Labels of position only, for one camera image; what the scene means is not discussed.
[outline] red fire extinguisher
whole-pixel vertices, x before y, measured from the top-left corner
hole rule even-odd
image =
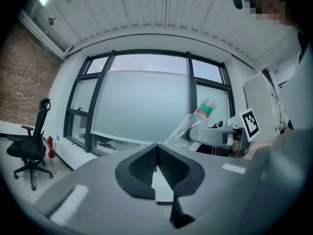
[[[49,138],[47,139],[47,143],[48,143],[48,146],[49,146],[49,157],[51,159],[54,158],[54,152],[53,152],[53,139],[52,139],[52,136],[49,136]]]

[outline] chair headrest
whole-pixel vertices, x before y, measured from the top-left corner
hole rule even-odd
[[[39,103],[39,109],[43,110],[43,109],[47,109],[50,110],[51,104],[50,104],[50,99],[49,98],[45,98],[43,100],[41,100],[41,102]]]

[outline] chair armrest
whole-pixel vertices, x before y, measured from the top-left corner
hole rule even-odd
[[[27,130],[28,137],[31,139],[31,134],[30,134],[30,131],[33,131],[33,130],[34,130],[34,128],[31,128],[31,127],[29,127],[29,126],[25,126],[25,125],[22,125],[22,128]]]
[[[22,125],[22,128],[23,128],[23,129],[26,129],[26,130],[30,130],[30,131],[33,131],[33,130],[34,130],[34,128],[31,128],[31,127],[25,126],[25,125]]]
[[[7,138],[11,141],[14,141],[14,142],[19,142],[19,143],[23,143],[24,142],[24,139],[21,139],[21,138],[17,138],[17,137],[14,137],[14,136],[7,136]]]

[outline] office chair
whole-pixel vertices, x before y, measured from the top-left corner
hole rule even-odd
[[[13,143],[6,150],[6,152],[13,157],[21,158],[24,162],[23,167],[14,171],[14,178],[18,179],[18,172],[30,170],[30,183],[31,189],[36,190],[36,187],[33,184],[33,172],[34,170],[39,170],[43,172],[47,172],[50,175],[50,178],[53,178],[51,171],[38,167],[39,164],[44,163],[45,151],[46,147],[43,144],[43,134],[41,133],[41,129],[45,122],[45,116],[47,112],[50,110],[50,99],[45,98],[39,104],[39,112],[36,120],[35,130],[28,126],[22,126],[22,128],[26,129],[28,132],[28,137],[21,138],[15,136],[8,136],[7,138]]]

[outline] white paneled ceiling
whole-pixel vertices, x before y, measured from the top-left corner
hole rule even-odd
[[[160,25],[201,33],[254,62],[290,32],[236,9],[232,0],[49,0],[36,13],[33,4],[26,11],[63,50],[123,28]]]

